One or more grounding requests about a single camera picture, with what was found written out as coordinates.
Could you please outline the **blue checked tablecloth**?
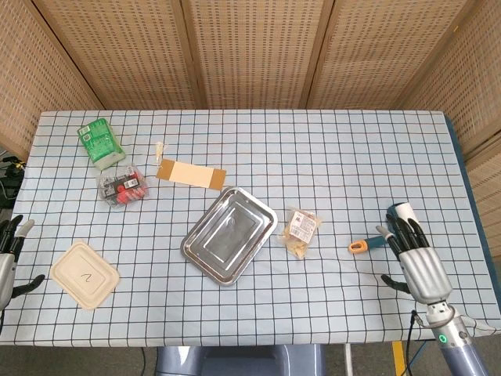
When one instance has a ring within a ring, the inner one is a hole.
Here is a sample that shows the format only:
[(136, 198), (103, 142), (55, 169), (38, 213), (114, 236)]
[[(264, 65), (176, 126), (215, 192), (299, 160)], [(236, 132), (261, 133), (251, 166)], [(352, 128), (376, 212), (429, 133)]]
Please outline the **blue checked tablecloth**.
[[(100, 171), (77, 131), (105, 118), (126, 158)], [(322, 221), (304, 259), (274, 233), (231, 286), (182, 255), (185, 235), (217, 193), (156, 177), (167, 159), (226, 170), (272, 208)], [(97, 178), (135, 165), (148, 196), (120, 207)], [(14, 212), (33, 219), (17, 267), (24, 284), (78, 240), (120, 282), (94, 310), (53, 280), (13, 299), (0, 345), (160, 346), (382, 342), (405, 337), (423, 305), (387, 287), (403, 278), (388, 248), (353, 255), (394, 203), (409, 202), (452, 282), (456, 310), (476, 336), (501, 334), (500, 293), (459, 144), (445, 115), (402, 110), (72, 110), (40, 115)]]

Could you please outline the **green snack packet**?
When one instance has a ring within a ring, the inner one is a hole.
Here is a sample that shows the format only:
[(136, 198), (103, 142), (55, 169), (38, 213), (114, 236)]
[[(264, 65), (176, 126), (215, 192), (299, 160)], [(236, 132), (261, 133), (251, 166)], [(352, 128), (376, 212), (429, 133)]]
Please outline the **green snack packet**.
[(100, 171), (126, 158), (110, 123), (103, 117), (83, 125), (77, 134), (92, 163)]

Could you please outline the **brown cardboard strip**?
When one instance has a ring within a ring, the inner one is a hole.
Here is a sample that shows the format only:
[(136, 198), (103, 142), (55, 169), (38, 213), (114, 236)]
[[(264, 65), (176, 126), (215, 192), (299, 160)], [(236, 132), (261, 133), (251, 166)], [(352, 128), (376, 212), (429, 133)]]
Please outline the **brown cardboard strip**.
[(222, 190), (226, 170), (163, 159), (157, 169), (156, 177), (173, 183)]

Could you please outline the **beige paper pulp lid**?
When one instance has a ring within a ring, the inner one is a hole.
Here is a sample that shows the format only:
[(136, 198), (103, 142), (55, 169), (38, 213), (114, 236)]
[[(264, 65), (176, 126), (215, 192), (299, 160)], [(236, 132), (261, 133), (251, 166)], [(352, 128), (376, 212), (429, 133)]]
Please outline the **beige paper pulp lid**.
[(99, 307), (120, 281), (117, 269), (83, 241), (74, 242), (56, 260), (49, 276), (87, 310)]

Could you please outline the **clear box red coffee capsules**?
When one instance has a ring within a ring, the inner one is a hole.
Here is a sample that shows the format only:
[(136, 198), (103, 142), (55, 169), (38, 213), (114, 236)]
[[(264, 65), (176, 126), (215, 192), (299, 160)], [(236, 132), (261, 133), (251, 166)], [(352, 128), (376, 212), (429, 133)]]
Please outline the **clear box red coffee capsules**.
[(120, 166), (114, 174), (97, 178), (99, 197), (110, 207), (120, 207), (148, 196), (145, 176), (133, 165)]

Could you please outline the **clear bag of food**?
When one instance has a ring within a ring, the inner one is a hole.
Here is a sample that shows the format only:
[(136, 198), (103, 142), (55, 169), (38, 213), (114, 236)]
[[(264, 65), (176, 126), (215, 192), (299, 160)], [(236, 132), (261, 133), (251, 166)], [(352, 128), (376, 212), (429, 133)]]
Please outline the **clear bag of food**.
[(313, 212), (288, 208), (287, 223), (279, 235), (279, 241), (294, 257), (304, 259), (321, 223), (320, 218)]

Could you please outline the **woven bamboo folding screen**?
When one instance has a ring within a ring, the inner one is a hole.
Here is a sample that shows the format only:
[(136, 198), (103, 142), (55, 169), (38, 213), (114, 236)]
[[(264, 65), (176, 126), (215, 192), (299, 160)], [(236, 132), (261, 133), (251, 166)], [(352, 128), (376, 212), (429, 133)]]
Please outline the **woven bamboo folding screen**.
[(501, 258), (501, 0), (0, 0), (0, 148), (46, 110), (440, 110)]

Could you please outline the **small orange object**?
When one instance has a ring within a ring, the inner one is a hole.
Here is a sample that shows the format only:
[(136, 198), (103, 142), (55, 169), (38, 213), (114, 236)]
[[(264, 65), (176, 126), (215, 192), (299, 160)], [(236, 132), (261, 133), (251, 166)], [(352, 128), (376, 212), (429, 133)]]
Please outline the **small orange object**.
[[(394, 218), (401, 218), (409, 223), (408, 219), (412, 219), (416, 223), (420, 223), (417, 219), (414, 210), (409, 202), (401, 202), (393, 204), (388, 208), (387, 213)], [(348, 245), (348, 250), (352, 254), (367, 252), (373, 248), (381, 248), (386, 244), (383, 236), (375, 236), (364, 240), (356, 240)]]

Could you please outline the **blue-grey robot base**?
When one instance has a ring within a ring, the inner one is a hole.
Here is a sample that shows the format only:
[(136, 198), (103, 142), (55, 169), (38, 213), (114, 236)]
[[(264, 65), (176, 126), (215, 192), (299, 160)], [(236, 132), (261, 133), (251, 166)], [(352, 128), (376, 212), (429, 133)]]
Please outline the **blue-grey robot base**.
[(323, 345), (164, 346), (155, 376), (326, 376)]

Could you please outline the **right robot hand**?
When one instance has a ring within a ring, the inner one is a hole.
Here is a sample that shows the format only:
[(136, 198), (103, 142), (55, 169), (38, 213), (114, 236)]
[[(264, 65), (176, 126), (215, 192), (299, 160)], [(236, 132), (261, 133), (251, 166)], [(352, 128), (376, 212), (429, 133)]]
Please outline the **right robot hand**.
[(413, 218), (402, 219), (390, 213), (386, 218), (390, 227), (378, 226), (377, 230), (393, 251), (405, 280), (398, 282), (386, 274), (380, 276), (381, 280), (424, 305), (446, 301), (452, 292), (450, 279), (420, 224)]

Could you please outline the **stainless steel tray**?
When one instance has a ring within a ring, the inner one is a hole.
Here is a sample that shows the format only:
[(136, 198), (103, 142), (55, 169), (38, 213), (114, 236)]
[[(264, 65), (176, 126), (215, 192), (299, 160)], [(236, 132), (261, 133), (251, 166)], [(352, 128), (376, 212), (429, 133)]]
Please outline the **stainless steel tray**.
[(215, 283), (229, 286), (277, 224), (277, 215), (269, 206), (240, 187), (228, 187), (182, 240), (181, 252)]

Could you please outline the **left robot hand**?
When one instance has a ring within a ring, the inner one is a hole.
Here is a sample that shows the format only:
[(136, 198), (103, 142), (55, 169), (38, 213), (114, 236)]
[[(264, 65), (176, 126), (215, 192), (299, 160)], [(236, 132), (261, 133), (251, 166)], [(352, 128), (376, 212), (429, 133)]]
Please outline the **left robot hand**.
[(45, 275), (40, 274), (28, 284), (14, 285), (24, 241), (34, 226), (34, 220), (28, 219), (19, 227), (22, 220), (23, 216), (17, 215), (0, 222), (0, 316), (12, 299), (32, 292), (45, 280)]

